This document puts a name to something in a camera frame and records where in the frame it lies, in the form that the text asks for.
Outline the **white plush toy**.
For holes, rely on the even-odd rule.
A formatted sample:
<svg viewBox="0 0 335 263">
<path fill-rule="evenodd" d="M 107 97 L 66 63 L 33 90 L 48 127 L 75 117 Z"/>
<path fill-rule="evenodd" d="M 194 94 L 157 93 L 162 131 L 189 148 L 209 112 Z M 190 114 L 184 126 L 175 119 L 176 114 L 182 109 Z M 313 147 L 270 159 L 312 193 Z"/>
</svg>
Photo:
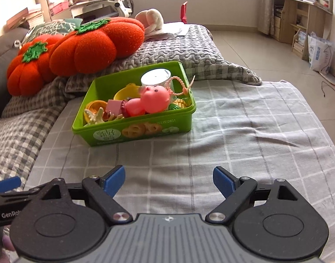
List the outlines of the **white plush toy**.
<svg viewBox="0 0 335 263">
<path fill-rule="evenodd" d="M 154 31 L 161 30 L 164 24 L 162 14 L 155 8 L 137 13 L 135 19 L 144 25 L 145 34 L 150 34 Z"/>
</svg>

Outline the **light grid bed sheet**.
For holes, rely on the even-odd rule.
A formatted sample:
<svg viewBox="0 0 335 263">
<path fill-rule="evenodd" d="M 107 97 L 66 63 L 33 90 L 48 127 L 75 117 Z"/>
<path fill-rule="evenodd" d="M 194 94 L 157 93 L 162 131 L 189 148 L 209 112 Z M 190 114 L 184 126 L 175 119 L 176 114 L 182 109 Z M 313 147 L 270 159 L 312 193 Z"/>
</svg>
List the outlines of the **light grid bed sheet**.
<svg viewBox="0 0 335 263">
<path fill-rule="evenodd" d="M 321 255 L 335 262 L 335 146 L 303 95 L 288 82 L 193 85 L 196 112 L 185 134 L 90 147 L 71 131 L 81 99 L 70 101 L 47 136 L 26 188 L 54 178 L 78 183 L 125 167 L 115 200 L 131 214 L 200 213 L 222 202 L 213 169 L 259 183 L 286 179 L 330 230 Z"/>
</svg>

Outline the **grey checked quilt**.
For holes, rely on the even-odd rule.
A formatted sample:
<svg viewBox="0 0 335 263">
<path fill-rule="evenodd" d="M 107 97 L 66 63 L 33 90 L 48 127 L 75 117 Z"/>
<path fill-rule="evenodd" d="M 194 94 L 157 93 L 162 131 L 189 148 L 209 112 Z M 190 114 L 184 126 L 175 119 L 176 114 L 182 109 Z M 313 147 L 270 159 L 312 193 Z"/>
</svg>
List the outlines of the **grey checked quilt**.
<svg viewBox="0 0 335 263">
<path fill-rule="evenodd" d="M 12 97 L 0 118 L 0 181 L 18 176 L 24 187 L 55 121 L 74 97 L 57 77 L 32 97 Z"/>
</svg>

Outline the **toy corn cob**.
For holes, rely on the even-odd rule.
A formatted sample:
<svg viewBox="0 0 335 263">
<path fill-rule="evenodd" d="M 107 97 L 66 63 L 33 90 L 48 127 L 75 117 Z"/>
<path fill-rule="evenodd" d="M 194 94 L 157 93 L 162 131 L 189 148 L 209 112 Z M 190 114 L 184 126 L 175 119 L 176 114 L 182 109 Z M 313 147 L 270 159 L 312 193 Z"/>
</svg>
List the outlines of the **toy corn cob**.
<svg viewBox="0 0 335 263">
<path fill-rule="evenodd" d="M 168 110 L 185 109 L 187 107 L 189 107 L 189 104 L 184 99 L 177 98 L 169 104 Z"/>
</svg>

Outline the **stack of books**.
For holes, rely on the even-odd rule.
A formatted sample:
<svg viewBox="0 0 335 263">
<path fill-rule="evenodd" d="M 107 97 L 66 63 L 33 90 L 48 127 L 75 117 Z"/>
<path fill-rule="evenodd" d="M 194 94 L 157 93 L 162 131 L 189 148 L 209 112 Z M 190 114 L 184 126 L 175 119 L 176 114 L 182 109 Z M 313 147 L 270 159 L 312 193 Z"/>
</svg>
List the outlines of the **stack of books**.
<svg viewBox="0 0 335 263">
<path fill-rule="evenodd" d="M 44 23 L 43 11 L 41 10 L 41 4 L 34 4 L 24 8 L 6 22 L 6 27 L 10 30 L 20 26 L 21 24 L 27 23 L 29 28 L 38 26 Z"/>
</svg>

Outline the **teal patterned cushion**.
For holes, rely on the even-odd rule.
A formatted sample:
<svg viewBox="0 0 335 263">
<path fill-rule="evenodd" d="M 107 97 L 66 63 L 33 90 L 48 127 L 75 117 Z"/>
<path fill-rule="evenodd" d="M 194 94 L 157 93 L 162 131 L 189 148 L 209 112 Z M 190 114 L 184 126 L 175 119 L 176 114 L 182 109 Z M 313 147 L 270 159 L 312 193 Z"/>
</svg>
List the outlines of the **teal patterned cushion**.
<svg viewBox="0 0 335 263">
<path fill-rule="evenodd" d="M 44 34 L 60 34 L 64 36 L 78 28 L 81 25 L 82 21 L 83 19 L 81 18 L 66 18 L 50 22 L 44 22 L 36 26 L 32 26 L 28 21 L 23 21 L 19 25 L 19 27 L 28 29 L 28 32 L 26 33 L 22 41 L 20 41 L 19 39 L 14 40 L 12 43 L 12 47 L 20 49 L 27 42 L 32 42 L 35 38 Z"/>
</svg>

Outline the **grey checked pillow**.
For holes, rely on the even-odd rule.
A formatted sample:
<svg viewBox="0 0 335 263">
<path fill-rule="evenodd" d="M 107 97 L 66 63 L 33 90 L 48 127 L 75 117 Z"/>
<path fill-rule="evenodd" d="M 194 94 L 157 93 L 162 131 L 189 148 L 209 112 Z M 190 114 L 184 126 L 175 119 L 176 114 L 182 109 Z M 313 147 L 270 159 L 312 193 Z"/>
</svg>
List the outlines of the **grey checked pillow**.
<svg viewBox="0 0 335 263">
<path fill-rule="evenodd" d="M 147 65 L 179 61 L 188 80 L 234 80 L 249 85 L 261 85 L 261 78 L 252 70 L 225 60 L 213 42 L 211 32 L 193 24 L 185 36 L 174 39 L 148 40 L 131 56 L 114 61 L 96 74 L 77 74 L 66 83 L 67 93 L 83 93 L 92 81 L 104 75 Z"/>
</svg>

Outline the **large orange pumpkin cushion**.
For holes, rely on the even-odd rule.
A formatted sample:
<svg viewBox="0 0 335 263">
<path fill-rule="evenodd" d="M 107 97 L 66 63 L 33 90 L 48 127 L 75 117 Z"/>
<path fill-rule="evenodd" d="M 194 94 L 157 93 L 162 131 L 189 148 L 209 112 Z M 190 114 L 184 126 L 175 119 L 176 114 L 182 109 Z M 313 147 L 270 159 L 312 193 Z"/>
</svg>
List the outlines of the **large orange pumpkin cushion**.
<svg viewBox="0 0 335 263">
<path fill-rule="evenodd" d="M 50 69 L 61 77 L 95 74 L 134 54 L 144 39 L 144 25 L 134 18 L 92 21 L 55 43 L 49 53 Z"/>
</svg>

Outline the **green plastic storage bin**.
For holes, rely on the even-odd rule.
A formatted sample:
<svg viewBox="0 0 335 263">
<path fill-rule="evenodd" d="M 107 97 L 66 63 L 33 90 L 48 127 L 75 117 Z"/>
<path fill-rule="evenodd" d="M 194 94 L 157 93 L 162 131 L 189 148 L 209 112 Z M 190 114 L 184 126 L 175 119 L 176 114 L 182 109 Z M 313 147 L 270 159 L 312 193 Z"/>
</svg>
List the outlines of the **green plastic storage bin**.
<svg viewBox="0 0 335 263">
<path fill-rule="evenodd" d="M 72 124 L 72 132 L 82 137 L 92 147 L 189 132 L 192 127 L 192 114 L 196 111 L 192 92 L 182 97 L 187 104 L 185 108 L 167 109 L 160 113 L 122 118 L 104 124 L 87 125 L 85 123 L 86 105 L 92 101 L 108 101 L 113 99 L 120 89 L 134 84 L 140 85 L 141 77 L 153 69 L 167 69 L 172 76 L 179 77 L 185 85 L 189 85 L 183 65 L 178 61 L 147 65 L 98 77 L 91 83 L 81 103 Z"/>
</svg>

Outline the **clear cotton swab jar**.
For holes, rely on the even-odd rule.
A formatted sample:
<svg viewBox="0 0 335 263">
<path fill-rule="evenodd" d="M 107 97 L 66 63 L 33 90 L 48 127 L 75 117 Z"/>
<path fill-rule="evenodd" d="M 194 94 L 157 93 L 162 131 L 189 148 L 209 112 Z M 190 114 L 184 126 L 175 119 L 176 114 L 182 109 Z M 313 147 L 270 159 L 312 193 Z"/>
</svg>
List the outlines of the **clear cotton swab jar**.
<svg viewBox="0 0 335 263">
<path fill-rule="evenodd" d="M 171 72 L 168 69 L 157 68 L 149 70 L 141 77 L 141 87 L 139 92 L 142 93 L 147 86 L 160 85 L 162 87 L 166 87 L 166 83 L 171 77 Z"/>
</svg>

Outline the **white paper shopping bag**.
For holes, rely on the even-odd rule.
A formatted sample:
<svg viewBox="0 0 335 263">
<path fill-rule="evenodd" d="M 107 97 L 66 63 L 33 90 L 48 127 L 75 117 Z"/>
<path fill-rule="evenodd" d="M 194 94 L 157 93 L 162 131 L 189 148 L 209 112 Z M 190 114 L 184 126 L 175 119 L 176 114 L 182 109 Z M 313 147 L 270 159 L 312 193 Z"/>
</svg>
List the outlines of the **white paper shopping bag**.
<svg viewBox="0 0 335 263">
<path fill-rule="evenodd" d="M 318 37 L 314 32 L 308 36 L 308 52 L 310 68 L 327 75 L 333 60 L 333 44 L 329 40 Z"/>
</svg>

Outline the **wooden shelf desk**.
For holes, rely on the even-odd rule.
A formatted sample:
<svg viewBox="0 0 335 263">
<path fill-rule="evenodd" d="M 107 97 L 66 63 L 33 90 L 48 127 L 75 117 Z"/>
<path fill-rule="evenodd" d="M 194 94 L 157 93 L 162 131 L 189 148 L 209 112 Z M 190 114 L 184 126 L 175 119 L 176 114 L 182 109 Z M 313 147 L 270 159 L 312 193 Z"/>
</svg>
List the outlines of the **wooden shelf desk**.
<svg viewBox="0 0 335 263">
<path fill-rule="evenodd" d="M 332 1 L 274 0 L 273 38 L 290 44 L 294 54 L 308 60 L 308 36 L 324 36 L 326 17 L 333 13 Z"/>
</svg>

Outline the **yellow toy pot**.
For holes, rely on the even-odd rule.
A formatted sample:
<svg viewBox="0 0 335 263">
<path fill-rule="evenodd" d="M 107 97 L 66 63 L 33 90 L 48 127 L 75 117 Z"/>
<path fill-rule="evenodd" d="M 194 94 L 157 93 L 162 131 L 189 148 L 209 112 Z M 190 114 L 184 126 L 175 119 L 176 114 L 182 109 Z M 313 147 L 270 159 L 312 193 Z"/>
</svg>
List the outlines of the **yellow toy pot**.
<svg viewBox="0 0 335 263">
<path fill-rule="evenodd" d="M 120 89 L 113 97 L 114 100 L 127 100 L 140 98 L 140 86 L 135 83 L 129 83 Z"/>
</svg>

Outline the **beige dried starfish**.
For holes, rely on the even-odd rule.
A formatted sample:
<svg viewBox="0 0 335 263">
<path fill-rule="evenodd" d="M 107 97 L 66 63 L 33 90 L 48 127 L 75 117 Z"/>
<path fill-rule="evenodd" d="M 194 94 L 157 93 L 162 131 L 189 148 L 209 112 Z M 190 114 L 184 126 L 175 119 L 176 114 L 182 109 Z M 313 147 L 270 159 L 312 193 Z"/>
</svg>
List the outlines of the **beige dried starfish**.
<svg viewBox="0 0 335 263">
<path fill-rule="evenodd" d="M 84 113 L 88 117 L 86 126 L 104 123 L 104 121 L 103 121 L 104 110 L 103 110 L 102 107 L 99 107 L 99 109 L 96 113 L 93 113 L 89 109 L 84 109 Z"/>
</svg>

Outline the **orange toy pot lid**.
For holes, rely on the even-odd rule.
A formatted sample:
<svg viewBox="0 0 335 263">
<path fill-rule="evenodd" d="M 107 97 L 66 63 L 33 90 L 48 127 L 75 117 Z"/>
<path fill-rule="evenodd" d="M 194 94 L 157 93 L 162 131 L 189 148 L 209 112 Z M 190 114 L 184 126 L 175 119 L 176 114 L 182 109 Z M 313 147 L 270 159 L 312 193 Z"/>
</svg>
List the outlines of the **orange toy pot lid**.
<svg viewBox="0 0 335 263">
<path fill-rule="evenodd" d="M 107 106 L 106 101 L 94 100 L 94 101 L 91 101 L 90 103 L 88 103 L 85 106 L 85 109 L 88 109 L 92 113 L 96 114 L 100 107 L 102 107 L 105 110 L 106 106 Z M 90 117 L 85 113 L 85 111 L 84 111 L 83 114 L 84 114 L 84 120 L 86 121 L 86 123 L 88 123 L 90 121 Z"/>
</svg>

